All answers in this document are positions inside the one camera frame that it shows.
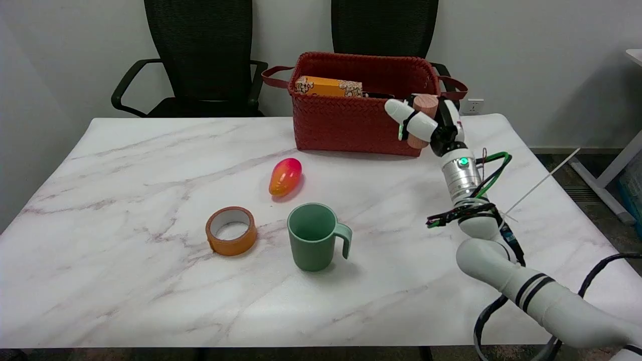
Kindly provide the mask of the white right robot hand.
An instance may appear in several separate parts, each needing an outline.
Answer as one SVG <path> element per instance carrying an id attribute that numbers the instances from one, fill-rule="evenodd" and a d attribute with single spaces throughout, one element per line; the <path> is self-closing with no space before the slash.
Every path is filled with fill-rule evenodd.
<path id="1" fill-rule="evenodd" d="M 413 93 L 406 100 L 385 101 L 384 108 L 399 124 L 399 141 L 411 148 L 430 146 L 437 157 L 467 148 L 459 110 L 444 96 Z"/>

